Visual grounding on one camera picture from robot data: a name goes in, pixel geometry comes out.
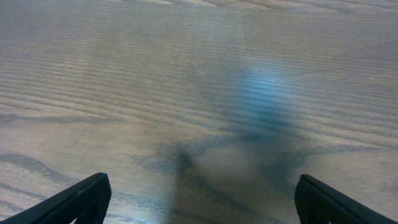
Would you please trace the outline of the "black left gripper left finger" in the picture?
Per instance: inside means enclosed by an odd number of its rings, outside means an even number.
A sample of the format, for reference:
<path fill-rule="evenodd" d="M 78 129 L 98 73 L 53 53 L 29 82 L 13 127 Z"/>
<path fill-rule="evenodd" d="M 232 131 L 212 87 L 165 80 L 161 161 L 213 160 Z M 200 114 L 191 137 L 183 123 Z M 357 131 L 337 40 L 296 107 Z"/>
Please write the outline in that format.
<path fill-rule="evenodd" d="M 99 172 L 1 224 L 103 224 L 110 200 L 108 175 Z"/>

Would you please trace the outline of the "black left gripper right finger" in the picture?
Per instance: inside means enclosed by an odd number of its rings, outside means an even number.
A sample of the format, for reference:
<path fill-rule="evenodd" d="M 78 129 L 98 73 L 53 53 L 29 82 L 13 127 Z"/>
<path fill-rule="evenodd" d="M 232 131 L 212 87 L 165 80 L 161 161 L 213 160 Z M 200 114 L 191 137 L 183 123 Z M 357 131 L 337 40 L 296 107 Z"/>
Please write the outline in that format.
<path fill-rule="evenodd" d="M 308 174 L 300 176 L 294 202 L 301 224 L 397 224 Z"/>

